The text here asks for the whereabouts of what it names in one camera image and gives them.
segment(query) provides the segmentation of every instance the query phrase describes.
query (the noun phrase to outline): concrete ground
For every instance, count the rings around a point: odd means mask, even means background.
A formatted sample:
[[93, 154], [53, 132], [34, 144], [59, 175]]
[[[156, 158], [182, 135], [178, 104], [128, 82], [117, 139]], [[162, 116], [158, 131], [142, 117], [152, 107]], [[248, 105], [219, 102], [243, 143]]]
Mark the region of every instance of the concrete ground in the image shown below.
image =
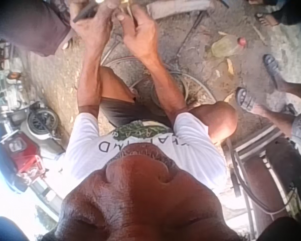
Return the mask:
[[[286, 80], [301, 83], [301, 24], [263, 27], [254, 18], [254, 14], [270, 12], [273, 8], [251, 6], [245, 0], [228, 2], [229, 9], [220, 2], [214, 1], [215, 8], [208, 11], [209, 15], [201, 21], [185, 43], [180, 57], [177, 57], [176, 53], [199, 13], [195, 11], [158, 20], [159, 52], [163, 61], [171, 68], [184, 71], [199, 79], [210, 89], [217, 100], [224, 100], [231, 96], [238, 86], [245, 86], [259, 101], [273, 110], [279, 111], [285, 103], [291, 102], [298, 112], [301, 112], [301, 100], [290, 94], [276, 91], [262, 63], [264, 54], [273, 54], [279, 61]], [[229, 58], [234, 66], [233, 77], [227, 72], [226, 60], [215, 58], [211, 53], [211, 45], [222, 38], [219, 32], [245, 37], [248, 42], [242, 55]], [[120, 43], [106, 62], [131, 55], [123, 45], [120, 36], [121, 28], [119, 23], [115, 22], [105, 53], [115, 41]], [[65, 51], [58, 50], [54, 56], [44, 58], [34, 53], [22, 53], [24, 65], [37, 90], [37, 95], [43, 97], [59, 115], [65, 142], [71, 134], [74, 119], [78, 114], [76, 86], [82, 67], [83, 52], [82, 41], [75, 38], [72, 48]], [[147, 73], [141, 64], [133, 61], [113, 64], [110, 67], [128, 85], [143, 78]], [[196, 85], [190, 89], [191, 93], [198, 92]], [[196, 98], [201, 98], [203, 94], [199, 91]], [[237, 106], [234, 95], [228, 99], [239, 115], [238, 128], [231, 137], [233, 143], [242, 140], [268, 123], [261, 117], [243, 112]], [[202, 98], [202, 101], [211, 102], [207, 98]], [[101, 135], [113, 129], [102, 114], [98, 123]], [[225, 210], [234, 209], [232, 205], [238, 202], [236, 200], [230, 202], [230, 199], [233, 200], [235, 197], [233, 191], [228, 192], [229, 194], [222, 198]], [[241, 208], [237, 210], [240, 214], [244, 213]]]

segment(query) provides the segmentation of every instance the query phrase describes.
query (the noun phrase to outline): motorcycle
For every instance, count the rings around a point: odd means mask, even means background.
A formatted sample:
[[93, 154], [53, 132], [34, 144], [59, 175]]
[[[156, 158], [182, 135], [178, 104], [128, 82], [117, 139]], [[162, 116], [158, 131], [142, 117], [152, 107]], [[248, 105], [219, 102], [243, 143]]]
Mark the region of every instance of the motorcycle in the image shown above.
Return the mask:
[[45, 163], [63, 156], [57, 127], [57, 114], [41, 102], [15, 111], [0, 107], [0, 171], [13, 191], [25, 192], [45, 177]]

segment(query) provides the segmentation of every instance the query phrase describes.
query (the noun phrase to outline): man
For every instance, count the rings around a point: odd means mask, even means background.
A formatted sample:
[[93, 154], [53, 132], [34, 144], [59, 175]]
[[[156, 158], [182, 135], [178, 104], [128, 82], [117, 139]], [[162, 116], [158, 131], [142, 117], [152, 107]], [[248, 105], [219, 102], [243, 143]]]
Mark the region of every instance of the man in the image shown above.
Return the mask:
[[[272, 55], [265, 55], [263, 61], [278, 91], [294, 94], [301, 98], [301, 84], [286, 82], [279, 71], [278, 62]], [[301, 114], [294, 116], [271, 111], [264, 105], [257, 103], [256, 99], [244, 88], [237, 89], [236, 100], [242, 109], [269, 119], [284, 134], [298, 144], [301, 152]]]
[[[278, 0], [248, 0], [251, 5], [275, 6]], [[283, 7], [270, 14], [258, 13], [258, 20], [265, 26], [294, 25], [301, 22], [301, 0], [287, 0]]]
[[0, 0], [0, 38], [41, 56], [55, 54], [74, 34], [67, 11], [58, 12], [65, 7], [57, 7], [43, 0]]
[[[77, 92], [80, 113], [65, 156], [65, 188], [73, 190], [63, 201], [58, 226], [43, 240], [239, 240], [211, 191], [226, 175], [213, 143], [235, 131], [235, 110], [218, 102], [188, 112], [157, 52], [154, 21], [132, 6], [137, 26], [129, 15], [117, 13], [124, 43], [152, 75], [174, 133], [158, 122], [142, 122], [129, 89], [100, 66], [118, 5], [106, 0], [94, 18], [73, 24], [86, 46]], [[71, 4], [71, 17], [82, 7]], [[116, 104], [122, 112], [110, 121], [128, 125], [100, 137], [99, 107], [111, 114]], [[149, 119], [145, 113], [142, 118]], [[129, 124], [133, 119], [139, 121]]]

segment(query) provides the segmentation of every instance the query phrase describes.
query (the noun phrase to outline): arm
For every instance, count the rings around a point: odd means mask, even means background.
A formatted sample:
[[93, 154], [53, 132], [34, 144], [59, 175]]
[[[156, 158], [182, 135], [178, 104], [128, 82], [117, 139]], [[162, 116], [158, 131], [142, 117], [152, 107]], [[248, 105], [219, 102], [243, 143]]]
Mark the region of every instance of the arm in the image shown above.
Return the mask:
[[178, 114], [187, 112], [184, 97], [158, 56], [157, 31], [154, 20], [138, 5], [133, 5], [131, 10], [137, 26], [134, 25], [130, 16], [124, 13], [117, 14], [123, 27], [125, 45], [149, 70], [160, 104], [171, 123], [174, 124]]
[[71, 26], [85, 43], [82, 72], [77, 90], [79, 113], [90, 113], [96, 118], [101, 100], [100, 61], [112, 28], [111, 15], [119, 5], [119, 0], [106, 0], [90, 19], [73, 23], [73, 19], [84, 7], [82, 3], [70, 4]]

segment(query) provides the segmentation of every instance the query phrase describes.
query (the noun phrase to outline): nose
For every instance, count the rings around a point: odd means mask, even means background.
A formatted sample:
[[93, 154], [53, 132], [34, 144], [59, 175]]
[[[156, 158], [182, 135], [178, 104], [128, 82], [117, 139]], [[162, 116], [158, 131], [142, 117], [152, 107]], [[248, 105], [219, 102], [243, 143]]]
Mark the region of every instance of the nose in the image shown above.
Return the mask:
[[146, 188], [156, 183], [165, 183], [170, 174], [167, 166], [147, 155], [121, 157], [106, 167], [106, 178], [115, 188]]

